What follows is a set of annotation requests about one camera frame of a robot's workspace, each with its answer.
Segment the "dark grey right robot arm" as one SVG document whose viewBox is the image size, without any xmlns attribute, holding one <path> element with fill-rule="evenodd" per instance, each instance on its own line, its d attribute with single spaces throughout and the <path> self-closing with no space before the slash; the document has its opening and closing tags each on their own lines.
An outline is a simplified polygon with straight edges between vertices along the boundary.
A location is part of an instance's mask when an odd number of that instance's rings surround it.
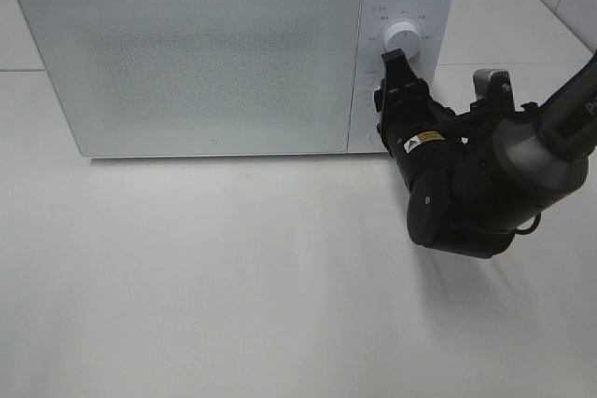
<svg viewBox="0 0 597 398">
<path fill-rule="evenodd" d="M 516 107 L 508 72 L 481 69 L 476 99 L 455 113 L 435 101 L 401 50 L 383 54 L 377 131 L 409 191 L 410 239 L 488 259 L 583 186 L 596 146 L 596 63 L 544 103 Z"/>
</svg>

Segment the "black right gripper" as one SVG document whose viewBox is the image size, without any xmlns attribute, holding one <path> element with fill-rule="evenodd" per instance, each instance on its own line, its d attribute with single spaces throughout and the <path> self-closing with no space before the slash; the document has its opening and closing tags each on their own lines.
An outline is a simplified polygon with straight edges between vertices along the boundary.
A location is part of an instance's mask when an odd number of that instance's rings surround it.
<svg viewBox="0 0 597 398">
<path fill-rule="evenodd" d="M 425 82 L 410 67 L 401 48 L 382 54 L 384 77 L 374 92 L 380 113 L 377 131 L 395 160 L 409 192 L 407 230 L 426 248 L 488 259 L 504 252 L 513 233 L 476 226 L 458 203 L 451 185 L 453 169 L 467 150 L 459 137 L 437 130 L 438 110 Z"/>
</svg>

